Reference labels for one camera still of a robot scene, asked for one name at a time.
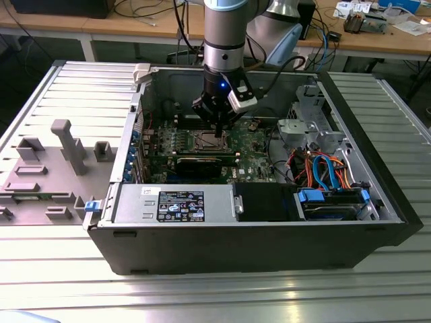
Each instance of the gray plastic part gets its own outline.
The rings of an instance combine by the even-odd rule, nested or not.
[[[46,208],[45,215],[50,220],[57,219],[71,219],[72,214],[67,207],[48,207]]]
[[[74,203],[75,195],[73,192],[58,192],[53,194],[54,203]]]
[[[86,210],[84,209],[85,205],[86,204],[80,196],[76,198],[75,204],[73,205],[73,208],[81,219],[86,216]]]
[[[40,186],[38,183],[8,183],[5,187],[10,192],[38,192]]]
[[[18,201],[15,200],[11,195],[0,196],[1,204],[18,204]]]
[[[14,172],[19,175],[45,175],[48,169],[43,165],[37,166],[18,166]]]
[[[13,217],[13,213],[7,207],[0,207],[0,217],[10,220]]]
[[[96,160],[100,162],[113,162],[115,157],[112,153],[112,149],[110,148],[108,141],[98,141],[94,145],[93,149],[94,155],[96,156]]]
[[[81,154],[75,146],[75,140],[72,138],[70,128],[72,124],[67,119],[55,119],[51,125],[51,132],[58,136],[69,159],[73,170],[77,176],[82,176],[87,172],[87,168],[82,162]]]
[[[80,138],[73,138],[73,140],[75,141],[75,147],[77,149],[77,152],[79,153],[79,155],[81,156],[82,159],[85,159],[87,152],[82,145],[81,139]],[[61,149],[61,153],[63,154],[63,157],[65,158],[65,160],[69,161],[69,158],[67,157],[64,149]]]
[[[75,196],[80,196],[83,202],[104,199],[109,187],[109,178],[112,172],[113,163],[98,163],[93,153],[93,147],[86,147],[86,167],[85,176],[76,176],[73,168],[68,161],[65,161],[60,151],[61,147],[45,147],[45,151],[37,151],[40,162],[32,166],[44,165],[48,172],[45,175],[25,175],[21,176],[15,172],[10,172],[7,183],[29,183],[37,182],[40,191],[37,194],[51,194],[58,192],[73,192]],[[17,160],[15,167],[24,167],[27,164],[20,158]],[[30,199],[25,198],[25,193],[16,193],[17,199],[12,197],[12,192],[0,196],[0,205],[6,206],[13,214],[13,221],[0,221],[0,225],[80,225],[82,219],[78,212],[73,208],[76,199],[70,203],[56,204],[52,199]],[[72,214],[72,219],[50,220],[45,211],[47,207],[67,206]]]
[[[36,151],[44,150],[44,147],[37,138],[23,138],[16,147],[21,158],[26,162],[38,162]]]

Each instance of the wire bundle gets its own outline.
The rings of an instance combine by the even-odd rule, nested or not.
[[[337,54],[338,43],[334,42],[334,49],[332,52],[330,52],[328,54],[329,40],[327,39],[326,35],[328,35],[328,33],[329,33],[329,26],[323,21],[322,15],[320,14],[317,7],[316,7],[315,12],[319,16],[319,18],[318,19],[312,18],[312,21],[310,23],[310,27],[314,28],[320,32],[322,38],[320,36],[319,36],[319,38],[322,40],[322,45],[317,50],[317,53],[314,56],[314,58],[312,60],[310,60],[309,64],[305,67],[305,70],[308,70],[311,65],[312,65],[312,69],[314,69],[317,64],[319,64],[319,65],[318,65],[318,68],[316,71],[320,71],[322,66],[326,65],[326,64],[330,64],[329,70],[331,70],[332,64],[335,60],[335,55]],[[317,60],[317,56],[320,54],[322,48],[324,48],[323,56],[321,59]]]
[[[340,161],[335,156],[330,156],[320,151],[301,151],[293,150],[286,163],[288,168],[291,168],[294,158],[304,160],[304,169],[296,175],[293,182],[301,187],[318,188],[321,190],[329,190],[326,179],[329,177],[331,186],[337,188],[352,188],[347,177],[347,165]],[[326,166],[322,176],[319,176],[319,166]],[[306,180],[299,182],[303,175],[306,174]]]

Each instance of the wooden table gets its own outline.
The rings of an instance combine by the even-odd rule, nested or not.
[[[151,5],[156,0],[133,0],[134,7]],[[349,34],[343,31],[343,20],[332,17],[337,0],[319,0],[319,11],[330,30],[342,34],[337,56],[375,57],[384,59],[409,59],[423,61],[431,52],[431,34],[412,36],[397,28],[389,26],[386,34]],[[149,14],[171,7],[169,0],[156,8],[146,8],[140,14]],[[156,27],[144,24],[138,19],[122,17],[114,12],[105,20],[85,17],[60,17],[55,15],[22,15],[17,14],[9,5],[14,17],[33,36],[53,38],[72,38],[81,42],[87,61],[95,61],[96,55],[93,41],[105,40],[115,42],[176,44],[177,25],[173,10],[156,15]],[[131,15],[128,3],[119,6],[118,10]],[[431,15],[431,10],[421,14]],[[198,5],[190,6],[190,41],[200,44],[204,35],[203,8]],[[13,19],[9,17],[0,2],[0,34],[25,35]],[[298,42],[297,51],[305,56],[316,52],[322,45],[316,30],[311,29],[306,40]]]

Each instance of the table leg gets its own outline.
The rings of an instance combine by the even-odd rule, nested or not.
[[[82,51],[84,52],[84,57],[86,58],[86,61],[96,62],[97,55],[96,55],[96,50],[94,48],[94,43],[91,37],[88,35],[88,37],[83,37],[79,41],[81,42]]]

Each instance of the warning label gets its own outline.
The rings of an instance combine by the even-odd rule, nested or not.
[[[160,192],[159,222],[204,222],[203,192]]]

